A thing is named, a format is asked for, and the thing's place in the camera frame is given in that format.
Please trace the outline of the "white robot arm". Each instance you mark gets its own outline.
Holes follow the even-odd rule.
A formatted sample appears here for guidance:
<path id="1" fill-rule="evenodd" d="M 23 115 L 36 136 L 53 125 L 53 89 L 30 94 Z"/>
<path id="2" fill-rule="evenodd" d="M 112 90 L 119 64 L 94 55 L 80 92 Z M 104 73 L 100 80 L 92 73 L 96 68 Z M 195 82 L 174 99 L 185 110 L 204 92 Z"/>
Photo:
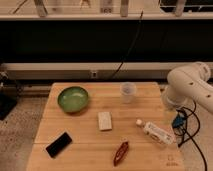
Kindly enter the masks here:
<path id="1" fill-rule="evenodd" d="M 162 101 L 168 109 L 183 107 L 192 99 L 213 114 L 213 86 L 210 67 L 204 62 L 194 62 L 171 70 L 168 85 L 162 93 Z"/>

